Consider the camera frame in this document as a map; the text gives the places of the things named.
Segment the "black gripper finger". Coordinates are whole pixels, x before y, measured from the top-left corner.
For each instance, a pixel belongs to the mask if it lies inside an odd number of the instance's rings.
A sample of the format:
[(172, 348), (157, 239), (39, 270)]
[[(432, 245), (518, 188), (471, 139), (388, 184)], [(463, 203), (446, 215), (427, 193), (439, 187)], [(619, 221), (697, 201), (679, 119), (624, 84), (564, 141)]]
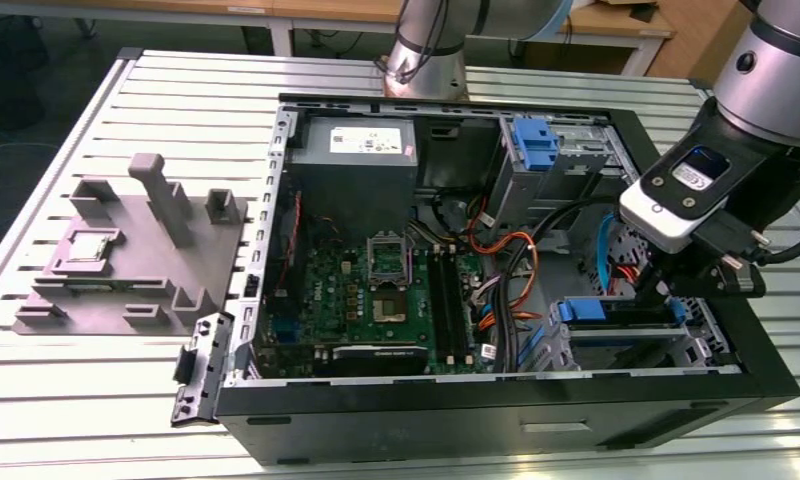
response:
[(669, 298), (761, 298), (767, 287), (755, 265), (737, 269), (721, 260), (674, 258), (662, 266), (659, 283), (653, 287), (653, 304)]
[(637, 302), (642, 306), (658, 305), (665, 301), (665, 294), (659, 292), (663, 280), (663, 269), (667, 254), (654, 245), (647, 249), (647, 264), (637, 281)]

